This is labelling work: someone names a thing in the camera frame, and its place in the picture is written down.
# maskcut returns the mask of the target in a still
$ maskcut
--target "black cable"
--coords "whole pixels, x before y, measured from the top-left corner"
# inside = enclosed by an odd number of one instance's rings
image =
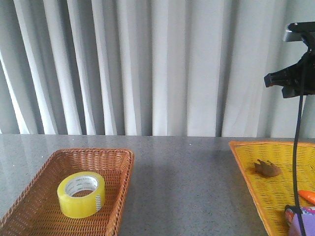
[[[296,153],[297,153],[297,144],[298,144],[298,140],[299,140],[301,119],[302,119],[303,95],[304,95],[306,65],[307,65],[306,63],[308,61],[307,59],[309,57],[310,50],[311,49],[308,48],[308,51],[304,54],[305,58],[303,61],[303,71],[302,71],[302,77],[301,77],[299,111],[298,111],[298,117],[297,117],[297,123],[296,123],[294,145],[293,145],[293,158],[292,158],[294,202],[295,202],[295,206],[298,210],[297,217],[298,217],[300,231],[302,233],[302,236],[306,236],[306,233],[305,233],[305,228],[304,228],[303,219],[302,219],[302,211],[301,211],[300,202],[299,202],[299,194],[298,194],[298,186],[297,186],[297,173],[296,173],[296,163],[297,163]]]

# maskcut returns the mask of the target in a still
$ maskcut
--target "basket rim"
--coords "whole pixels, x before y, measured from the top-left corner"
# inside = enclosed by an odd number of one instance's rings
[[[272,141],[272,140],[262,140],[262,141],[235,141],[235,140],[232,140],[229,142],[229,146],[231,148],[236,147],[236,146],[255,145],[255,144],[280,144],[280,145],[293,146],[294,142],[292,142],[292,141]],[[298,142],[298,146],[315,147],[315,143]]]
[[[118,215],[119,217],[116,217],[115,221],[115,227],[114,227],[114,235],[119,230],[119,221],[121,220],[122,216],[122,204],[124,203],[124,200],[126,199],[127,194],[127,186],[128,182],[131,176],[132,167],[134,164],[134,152],[128,148],[99,148],[99,147],[71,147],[71,148],[62,148],[59,150],[56,150],[53,152],[49,158],[45,161],[45,163],[42,165],[42,167],[39,169],[39,171],[35,174],[33,179],[30,181],[30,183],[26,186],[26,188],[22,191],[22,193],[18,196],[18,198],[14,201],[13,205],[9,208],[9,210],[6,212],[6,214],[0,219],[0,230],[5,226],[7,221],[10,219],[12,214],[16,211],[17,207],[19,206],[20,202],[22,202],[25,197],[29,194],[32,186],[37,182],[37,180],[43,175],[45,170],[47,169],[48,165],[53,161],[54,157],[60,153],[64,152],[76,152],[76,151],[125,151],[129,154],[129,164],[128,164],[128,174],[126,176],[126,181],[123,183],[123,196],[119,199],[119,207],[118,207]]]
[[[240,158],[239,158],[239,156],[238,156],[238,154],[236,152],[236,147],[246,146],[246,145],[254,145],[254,144],[270,144],[270,143],[272,143],[272,142],[270,142],[270,141],[258,141],[258,142],[256,142],[256,141],[231,141],[231,142],[229,142],[229,146],[230,146],[230,148],[231,148],[231,150],[233,152],[233,155],[234,155],[234,158],[235,158],[235,160],[237,162],[239,170],[242,173],[242,176],[243,176],[243,178],[244,178],[244,180],[246,182],[247,188],[248,188],[248,190],[250,192],[250,195],[252,196],[253,202],[254,202],[254,204],[256,206],[256,211],[258,212],[258,215],[259,215],[259,217],[260,217],[260,219],[261,219],[261,221],[262,221],[262,223],[263,223],[263,225],[264,225],[264,227],[265,227],[267,232],[270,232],[271,228],[270,228],[268,222],[265,220],[266,216],[265,216],[264,212],[260,210],[261,209],[261,205],[260,205],[260,203],[259,203],[259,201],[258,201],[258,199],[257,199],[257,197],[255,195],[255,192],[253,190],[253,186],[251,184],[251,181],[247,177],[247,175],[245,173],[245,170],[242,167],[241,160],[240,160]]]

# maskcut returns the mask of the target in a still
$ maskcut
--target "white curtain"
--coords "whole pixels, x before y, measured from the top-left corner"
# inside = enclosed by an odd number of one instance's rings
[[[313,0],[2,0],[0,133],[294,136],[263,77],[306,46]],[[315,137],[307,96],[301,135]]]

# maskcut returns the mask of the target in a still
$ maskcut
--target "tape label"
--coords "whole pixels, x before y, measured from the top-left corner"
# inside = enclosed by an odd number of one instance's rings
[[[101,210],[102,204],[101,204],[101,198],[99,194],[95,197],[95,202],[96,202],[96,210],[97,211]]]
[[[95,191],[97,187],[98,180],[94,176],[78,176],[67,183],[64,191],[67,195],[72,197],[74,194],[80,191]]]

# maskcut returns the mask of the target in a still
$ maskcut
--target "brown toy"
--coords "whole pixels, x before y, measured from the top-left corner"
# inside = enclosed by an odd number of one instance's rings
[[[281,169],[278,166],[276,166],[274,163],[272,163],[271,161],[267,161],[268,163],[270,163],[270,165],[268,165],[266,162],[261,161],[259,159],[257,161],[260,164],[254,163],[256,172],[262,174],[263,176],[274,177],[281,173]]]

